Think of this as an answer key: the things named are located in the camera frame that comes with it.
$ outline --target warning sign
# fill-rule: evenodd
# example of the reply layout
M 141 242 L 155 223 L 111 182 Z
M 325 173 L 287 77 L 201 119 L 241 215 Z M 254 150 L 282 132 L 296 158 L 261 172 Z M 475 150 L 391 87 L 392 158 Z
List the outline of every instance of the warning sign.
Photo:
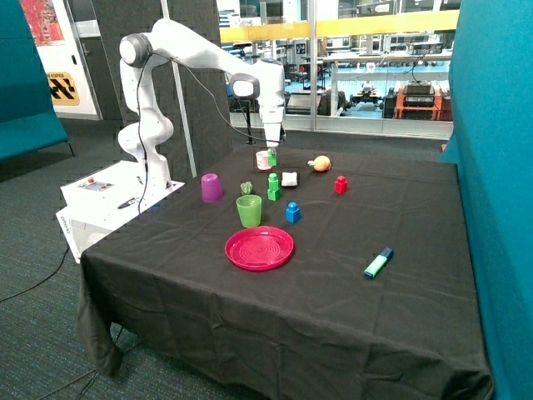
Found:
M 74 79 L 66 72 L 47 73 L 48 86 L 54 106 L 79 106 L 80 97 L 77 95 Z

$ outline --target green cup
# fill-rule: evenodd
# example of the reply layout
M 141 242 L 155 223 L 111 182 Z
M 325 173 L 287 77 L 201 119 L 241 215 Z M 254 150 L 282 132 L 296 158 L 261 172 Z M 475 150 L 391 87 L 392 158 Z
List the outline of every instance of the green cup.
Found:
M 243 227 L 259 226 L 261 223 L 261 202 L 261 198 L 255 194 L 247 194 L 237 199 L 237 211 Z

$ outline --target orange ball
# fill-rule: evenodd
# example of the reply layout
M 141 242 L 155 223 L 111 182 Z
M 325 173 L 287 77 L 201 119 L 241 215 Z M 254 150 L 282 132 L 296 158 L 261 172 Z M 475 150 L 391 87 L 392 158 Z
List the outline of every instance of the orange ball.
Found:
M 315 168 L 315 171 L 323 173 L 331 168 L 331 161 L 326 156 L 318 156 L 313 161 L 313 167 Z

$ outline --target green figurine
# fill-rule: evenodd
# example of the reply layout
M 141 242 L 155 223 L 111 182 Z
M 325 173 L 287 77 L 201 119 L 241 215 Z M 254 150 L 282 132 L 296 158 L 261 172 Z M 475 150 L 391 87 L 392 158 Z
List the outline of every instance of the green figurine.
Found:
M 268 149 L 268 165 L 270 167 L 276 167 L 277 166 L 277 155 L 274 150 L 271 148 Z
M 241 183 L 241 195 L 253 194 L 253 186 L 251 182 Z

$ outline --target blue block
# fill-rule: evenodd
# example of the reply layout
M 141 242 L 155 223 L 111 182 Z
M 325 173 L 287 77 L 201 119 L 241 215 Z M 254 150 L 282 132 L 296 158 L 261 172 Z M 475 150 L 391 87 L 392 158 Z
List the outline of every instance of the blue block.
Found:
M 297 223 L 300 218 L 300 208 L 295 202 L 289 202 L 288 207 L 285 210 L 285 218 L 289 223 Z

